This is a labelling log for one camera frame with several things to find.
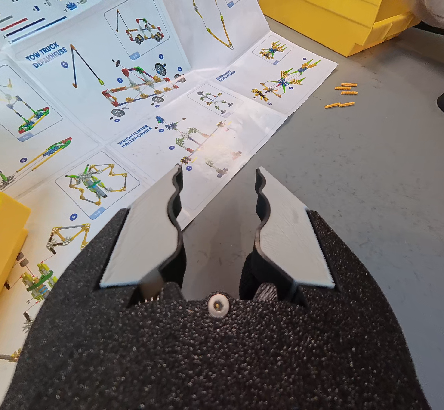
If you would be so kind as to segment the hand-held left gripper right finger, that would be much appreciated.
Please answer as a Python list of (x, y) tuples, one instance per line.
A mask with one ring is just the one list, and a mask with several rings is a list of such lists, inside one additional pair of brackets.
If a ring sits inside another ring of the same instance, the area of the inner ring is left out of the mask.
[(251, 257), (260, 283), (272, 283), (280, 296), (294, 296), (297, 287), (335, 288), (307, 206), (264, 168), (256, 171), (258, 195)]

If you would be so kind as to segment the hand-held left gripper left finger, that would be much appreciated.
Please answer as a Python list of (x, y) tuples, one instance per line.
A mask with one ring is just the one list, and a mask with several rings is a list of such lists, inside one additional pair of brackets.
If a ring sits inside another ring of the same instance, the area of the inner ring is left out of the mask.
[(186, 253), (178, 224), (182, 167), (174, 166), (130, 207), (100, 287), (138, 285), (156, 296), (164, 284), (182, 287)]

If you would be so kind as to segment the yellow plastic bin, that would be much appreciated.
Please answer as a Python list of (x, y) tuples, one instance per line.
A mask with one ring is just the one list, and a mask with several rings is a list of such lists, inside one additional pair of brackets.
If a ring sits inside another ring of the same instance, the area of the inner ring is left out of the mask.
[(263, 13), (348, 57), (419, 24), (402, 0), (259, 0)]
[(30, 208), (0, 193), (0, 287), (3, 288), (28, 235)]

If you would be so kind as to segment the grey desk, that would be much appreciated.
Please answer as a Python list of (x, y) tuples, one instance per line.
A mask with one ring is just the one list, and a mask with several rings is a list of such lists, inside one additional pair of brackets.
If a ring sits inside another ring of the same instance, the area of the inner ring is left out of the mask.
[[(443, 36), (410, 28), (349, 58), (266, 17), (335, 71), (184, 231), (183, 294), (238, 297), (263, 166), (330, 224), (384, 291), (424, 393), (443, 409)], [(335, 86), (358, 83), (356, 96)], [(355, 102), (325, 109), (332, 103)]]

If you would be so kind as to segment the printed instruction sheet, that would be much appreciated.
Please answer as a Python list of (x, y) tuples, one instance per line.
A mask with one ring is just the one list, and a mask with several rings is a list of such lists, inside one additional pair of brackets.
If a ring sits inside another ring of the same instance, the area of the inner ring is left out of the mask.
[(57, 278), (175, 164), (186, 227), (337, 64), (257, 0), (0, 0), (1, 192), (30, 208), (1, 288), (1, 399)]

